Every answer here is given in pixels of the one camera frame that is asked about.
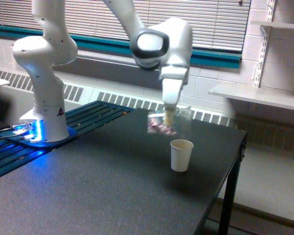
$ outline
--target transparent plastic bag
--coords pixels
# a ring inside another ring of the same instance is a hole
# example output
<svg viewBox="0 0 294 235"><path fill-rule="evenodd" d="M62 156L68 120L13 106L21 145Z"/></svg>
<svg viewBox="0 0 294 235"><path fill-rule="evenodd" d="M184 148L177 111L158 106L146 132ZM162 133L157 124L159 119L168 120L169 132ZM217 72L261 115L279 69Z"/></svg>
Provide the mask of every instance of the transparent plastic bag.
<svg viewBox="0 0 294 235"><path fill-rule="evenodd" d="M147 132L167 136L184 136L190 131L191 108L149 112Z"/></svg>

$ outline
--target white paper cup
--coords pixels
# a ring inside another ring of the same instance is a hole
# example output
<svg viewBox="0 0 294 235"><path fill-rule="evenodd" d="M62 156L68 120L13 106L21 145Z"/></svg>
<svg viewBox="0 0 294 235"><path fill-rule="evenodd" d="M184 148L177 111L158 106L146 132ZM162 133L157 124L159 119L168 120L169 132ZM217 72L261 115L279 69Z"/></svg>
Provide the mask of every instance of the white paper cup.
<svg viewBox="0 0 294 235"><path fill-rule="evenodd" d="M173 140L171 145L171 168L175 171L187 171L190 162L193 143L186 140Z"/></svg>

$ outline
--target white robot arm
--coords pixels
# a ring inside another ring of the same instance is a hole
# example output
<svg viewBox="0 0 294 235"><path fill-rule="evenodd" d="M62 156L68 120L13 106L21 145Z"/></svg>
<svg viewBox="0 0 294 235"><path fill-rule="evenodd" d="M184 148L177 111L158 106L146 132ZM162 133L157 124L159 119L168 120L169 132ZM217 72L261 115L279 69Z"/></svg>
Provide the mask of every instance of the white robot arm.
<svg viewBox="0 0 294 235"><path fill-rule="evenodd" d="M43 28L43 36L19 39L13 47L15 60L28 72L33 83L34 108L20 121L36 124L36 132L24 138L30 142L55 142L69 136L63 82L53 66L77 57L77 46L65 25L65 0L32 0L32 14Z"/></svg>
<svg viewBox="0 0 294 235"><path fill-rule="evenodd" d="M132 0L103 0L121 22L130 38L136 63L145 70L160 67L166 111L175 110L183 85L188 82L192 55L192 29L179 18L144 27Z"/></svg>

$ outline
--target blue led light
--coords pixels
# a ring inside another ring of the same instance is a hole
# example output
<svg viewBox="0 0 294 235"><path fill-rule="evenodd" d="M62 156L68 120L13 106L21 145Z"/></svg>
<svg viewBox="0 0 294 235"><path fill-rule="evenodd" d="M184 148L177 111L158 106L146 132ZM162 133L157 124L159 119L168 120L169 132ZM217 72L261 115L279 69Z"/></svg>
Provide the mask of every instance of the blue led light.
<svg viewBox="0 0 294 235"><path fill-rule="evenodd" d="M41 124L39 120L35 122L35 126L36 126L35 140L41 141L43 139L43 133L42 133L42 128L41 128Z"/></svg>

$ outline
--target window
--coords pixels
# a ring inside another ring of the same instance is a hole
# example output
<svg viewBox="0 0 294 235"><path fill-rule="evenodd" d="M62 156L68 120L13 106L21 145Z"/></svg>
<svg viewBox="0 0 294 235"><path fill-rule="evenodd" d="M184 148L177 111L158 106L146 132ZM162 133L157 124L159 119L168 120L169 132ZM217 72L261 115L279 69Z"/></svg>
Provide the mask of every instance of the window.
<svg viewBox="0 0 294 235"><path fill-rule="evenodd" d="M134 0L146 26L170 17L187 20L194 48L241 52L251 0ZM128 40L121 24L102 0L66 0L72 34ZM0 25L40 29L31 15L31 0L0 0Z"/></svg>

